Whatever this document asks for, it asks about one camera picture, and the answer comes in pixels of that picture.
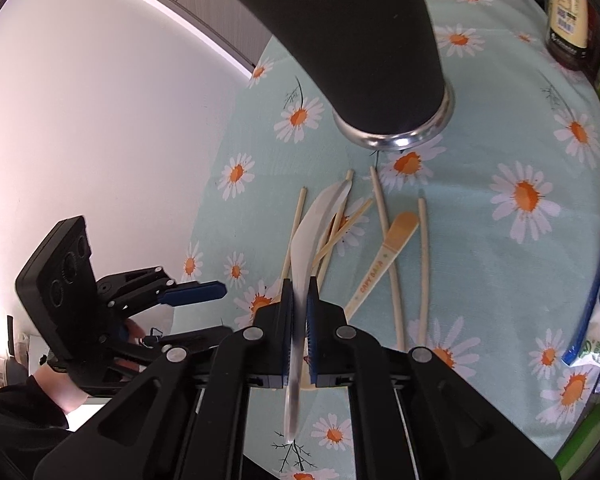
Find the left hand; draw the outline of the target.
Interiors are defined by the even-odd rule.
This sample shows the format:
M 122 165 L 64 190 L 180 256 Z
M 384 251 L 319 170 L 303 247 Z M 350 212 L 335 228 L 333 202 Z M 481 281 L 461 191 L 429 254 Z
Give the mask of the left hand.
M 128 342 L 140 344 L 140 340 L 146 335 L 145 331 L 130 318 L 125 321 L 129 332 Z M 140 366 L 131 361 L 117 359 L 117 364 L 129 370 L 140 370 Z M 89 395 L 81 390 L 66 373 L 55 372 L 48 364 L 39 367 L 32 377 L 35 379 L 42 391 L 52 400 L 65 415 L 72 413 L 82 406 Z

